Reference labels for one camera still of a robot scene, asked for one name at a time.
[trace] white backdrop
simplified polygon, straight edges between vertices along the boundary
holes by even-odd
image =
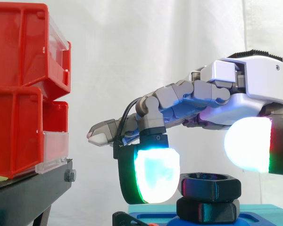
[[[258,48],[283,56],[283,0],[34,2],[49,6],[72,43],[72,91],[62,99],[69,103],[69,157],[77,180],[53,204],[49,226],[108,226],[113,212],[127,211],[112,148],[87,142],[92,125],[119,118],[133,99],[234,52]],[[182,172],[230,174],[242,182],[241,203],[283,207],[283,176],[234,166],[224,152],[224,135],[182,126],[168,130]]]

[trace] stacked storage bins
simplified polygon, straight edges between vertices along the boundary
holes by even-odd
[[[70,50],[46,5],[0,2],[0,176],[66,164]]]

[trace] robotic arm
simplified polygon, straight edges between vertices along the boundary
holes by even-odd
[[[136,113],[128,116],[134,104]],[[257,116],[265,116],[256,118],[263,119],[257,126],[261,130],[242,132],[250,137],[250,146],[245,145],[241,133],[228,135],[236,129],[235,122],[244,126],[241,120]],[[282,58],[251,50],[216,60],[185,80],[134,100],[121,119],[94,125],[88,141],[113,146],[127,203],[163,202],[174,194],[180,175],[179,155],[169,148],[165,133],[167,128],[180,124],[205,129],[231,126],[225,150],[233,163],[245,169],[283,174]],[[261,132],[264,136],[257,139]],[[128,145],[138,138],[139,144]],[[247,161],[241,165],[241,159]]]
[[[185,80],[144,95],[136,113],[127,117],[121,135],[127,145],[144,130],[161,128],[163,133],[164,128],[180,124],[222,129],[241,118],[272,113],[283,113],[283,62],[267,52],[251,50],[216,60]],[[94,125],[88,141],[97,146],[112,144],[120,120]]]

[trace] hex nut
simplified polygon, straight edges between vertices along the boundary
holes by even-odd
[[[241,196],[241,182],[224,174],[186,173],[180,175],[178,190],[192,200],[226,202]]]
[[[64,180],[66,182],[75,182],[76,179],[76,170],[75,169],[68,169],[65,172]]]
[[[196,224],[231,224],[240,214],[239,201],[204,203],[182,197],[177,200],[180,219]]]

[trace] black cable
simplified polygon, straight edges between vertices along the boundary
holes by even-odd
[[[119,123],[119,126],[117,128],[117,135],[115,136],[114,142],[113,142],[113,158],[117,159],[117,152],[118,152],[118,148],[123,145],[123,141],[122,141],[122,131],[127,119],[127,116],[129,114],[130,109],[141,99],[137,98],[134,101],[132,101],[125,109],[125,112],[122,116],[122,119]]]
[[[123,131],[123,128],[124,128],[124,125],[125,125],[125,121],[126,121],[126,118],[127,118],[128,114],[129,114],[130,109],[131,109],[139,100],[140,100],[140,98],[136,98],[136,99],[135,99],[134,101],[132,101],[132,102],[128,105],[128,107],[126,108],[126,110],[125,110],[125,112],[124,112],[124,114],[123,114],[123,116],[122,116],[122,119],[121,119],[121,121],[120,121],[120,123],[119,123],[119,127],[117,128],[117,135],[118,135],[118,136],[122,135],[122,131]]]

